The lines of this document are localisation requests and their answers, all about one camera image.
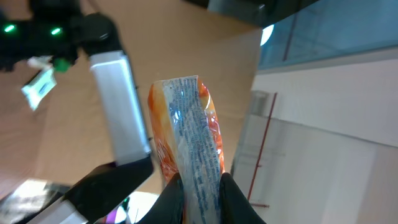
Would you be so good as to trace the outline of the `mint green wipes pack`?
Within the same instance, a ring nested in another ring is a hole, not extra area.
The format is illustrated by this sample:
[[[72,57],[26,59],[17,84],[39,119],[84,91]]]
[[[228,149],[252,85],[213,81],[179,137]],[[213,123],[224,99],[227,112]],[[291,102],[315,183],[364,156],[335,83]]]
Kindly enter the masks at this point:
[[[21,88],[29,107],[35,111],[44,97],[56,86],[54,69],[41,70],[36,76]]]

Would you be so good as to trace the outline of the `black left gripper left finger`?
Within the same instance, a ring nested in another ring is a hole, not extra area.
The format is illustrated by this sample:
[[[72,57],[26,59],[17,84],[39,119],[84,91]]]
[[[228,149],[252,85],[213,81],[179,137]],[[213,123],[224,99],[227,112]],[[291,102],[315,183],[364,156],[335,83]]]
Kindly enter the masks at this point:
[[[152,208],[137,224],[182,224],[184,209],[183,182],[174,174]]]

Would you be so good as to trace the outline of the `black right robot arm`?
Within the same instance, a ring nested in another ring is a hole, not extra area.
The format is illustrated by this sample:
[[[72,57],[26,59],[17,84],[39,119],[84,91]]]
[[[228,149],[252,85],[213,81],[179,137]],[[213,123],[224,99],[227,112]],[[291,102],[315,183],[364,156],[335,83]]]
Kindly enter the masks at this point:
[[[35,74],[24,62],[1,74],[1,196],[31,178],[74,184],[112,161],[105,112],[86,57],[32,111],[21,87]]]

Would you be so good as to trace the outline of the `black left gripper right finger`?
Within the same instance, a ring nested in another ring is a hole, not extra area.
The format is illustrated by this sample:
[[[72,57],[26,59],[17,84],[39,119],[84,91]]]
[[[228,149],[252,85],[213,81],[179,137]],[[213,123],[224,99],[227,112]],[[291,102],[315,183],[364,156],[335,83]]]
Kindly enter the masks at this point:
[[[222,224],[266,224],[227,172],[220,180],[220,201]]]

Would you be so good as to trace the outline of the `orange tissue pack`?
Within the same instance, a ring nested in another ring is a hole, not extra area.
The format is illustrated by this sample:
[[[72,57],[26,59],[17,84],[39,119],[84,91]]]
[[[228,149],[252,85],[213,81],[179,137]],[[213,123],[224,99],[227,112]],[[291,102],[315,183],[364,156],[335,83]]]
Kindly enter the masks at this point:
[[[220,223],[224,154],[209,90],[197,76],[161,80],[147,104],[162,175],[166,182],[176,173],[182,179],[184,223]]]

